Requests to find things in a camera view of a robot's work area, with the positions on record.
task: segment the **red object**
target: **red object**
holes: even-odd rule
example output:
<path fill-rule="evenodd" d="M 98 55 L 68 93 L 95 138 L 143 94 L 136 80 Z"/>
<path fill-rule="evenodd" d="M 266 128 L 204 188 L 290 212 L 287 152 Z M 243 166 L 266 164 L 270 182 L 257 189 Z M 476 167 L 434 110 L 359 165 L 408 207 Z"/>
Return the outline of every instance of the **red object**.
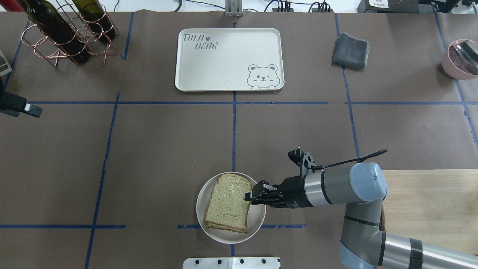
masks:
<path fill-rule="evenodd" d="M 0 0 L 0 5 L 7 11 L 24 11 L 16 0 Z"/>

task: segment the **black band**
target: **black band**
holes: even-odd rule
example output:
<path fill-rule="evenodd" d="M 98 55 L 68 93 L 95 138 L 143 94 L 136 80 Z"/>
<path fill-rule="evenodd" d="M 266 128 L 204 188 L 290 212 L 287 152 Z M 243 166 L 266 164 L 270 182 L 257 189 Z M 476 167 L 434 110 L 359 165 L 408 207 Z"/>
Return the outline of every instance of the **black band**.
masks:
<path fill-rule="evenodd" d="M 324 185 L 324 175 L 325 175 L 325 173 L 326 172 L 323 171 L 322 174 L 320 175 L 320 187 L 322 188 L 322 193 L 324 194 L 324 198 L 326 199 L 327 203 L 333 204 L 327 196 L 326 187 Z"/>
<path fill-rule="evenodd" d="M 385 253 L 385 241 L 386 241 L 387 235 L 385 234 L 385 231 L 382 232 L 382 246 L 380 247 L 380 257 L 379 257 L 379 263 L 377 264 L 378 266 L 382 266 L 383 262 L 383 253 Z"/>
<path fill-rule="evenodd" d="M 348 220 L 350 220 L 350 221 L 362 223 L 362 224 L 365 224 L 365 225 L 370 225 L 370 226 L 375 226 L 375 227 L 378 227 L 378 226 L 379 226 L 379 223 L 370 222 L 370 221 L 364 221 L 364 220 L 356 219 L 356 218 L 354 218 L 354 217 L 347 216 L 347 215 L 345 215 L 344 218 L 345 218 L 345 219 L 348 219 Z"/>
<path fill-rule="evenodd" d="M 423 245 L 420 240 L 410 238 L 410 264 L 408 269 L 422 269 Z"/>

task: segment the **cartoon bear face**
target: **cartoon bear face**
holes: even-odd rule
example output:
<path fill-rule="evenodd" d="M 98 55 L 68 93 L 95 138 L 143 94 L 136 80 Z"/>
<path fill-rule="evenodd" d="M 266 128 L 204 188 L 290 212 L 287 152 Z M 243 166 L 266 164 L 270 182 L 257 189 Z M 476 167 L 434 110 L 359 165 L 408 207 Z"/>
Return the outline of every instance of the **cartoon bear face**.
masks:
<path fill-rule="evenodd" d="M 252 89 L 276 89 L 281 80 L 277 75 L 277 66 L 269 65 L 267 67 L 249 66 L 249 78 L 247 84 Z"/>

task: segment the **white plate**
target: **white plate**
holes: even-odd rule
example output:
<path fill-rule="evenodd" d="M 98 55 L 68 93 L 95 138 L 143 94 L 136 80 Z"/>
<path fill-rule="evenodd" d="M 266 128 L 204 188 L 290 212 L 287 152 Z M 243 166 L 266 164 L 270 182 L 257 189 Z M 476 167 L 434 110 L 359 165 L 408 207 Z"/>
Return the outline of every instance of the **white plate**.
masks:
<path fill-rule="evenodd" d="M 196 215 L 197 220 L 201 225 L 201 228 L 203 228 L 203 231 L 210 238 L 224 244 L 237 244 L 246 241 L 254 234 L 256 234 L 257 231 L 259 231 L 266 216 L 266 206 L 263 204 L 250 205 L 249 213 L 247 215 L 247 234 L 206 228 L 206 223 L 204 223 L 204 215 L 206 214 L 207 206 L 209 205 L 209 199 L 211 198 L 212 189 L 214 188 L 214 184 L 216 183 L 219 176 L 228 173 L 240 175 L 248 179 L 253 186 L 256 184 L 256 182 L 251 177 L 237 172 L 224 172 L 213 176 L 210 180 L 206 182 L 206 184 L 204 184 L 201 191 L 199 192 L 199 195 L 197 196 Z"/>
<path fill-rule="evenodd" d="M 184 29 L 174 83 L 181 91 L 279 90 L 281 34 L 273 28 Z"/>

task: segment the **pink cup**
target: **pink cup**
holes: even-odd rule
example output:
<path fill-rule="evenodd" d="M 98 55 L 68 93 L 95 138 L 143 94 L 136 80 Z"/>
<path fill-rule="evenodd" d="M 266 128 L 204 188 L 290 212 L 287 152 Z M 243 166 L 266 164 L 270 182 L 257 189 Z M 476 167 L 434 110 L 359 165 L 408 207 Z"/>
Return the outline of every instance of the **pink cup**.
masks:
<path fill-rule="evenodd" d="M 468 41 L 469 39 L 458 39 L 453 41 L 450 46 L 446 49 L 445 53 L 443 53 L 442 57 L 442 67 L 443 70 L 452 78 L 456 79 L 472 79 L 478 78 L 478 75 L 470 73 L 465 65 L 461 62 L 461 57 L 456 52 L 453 45 L 456 45 L 461 42 Z"/>

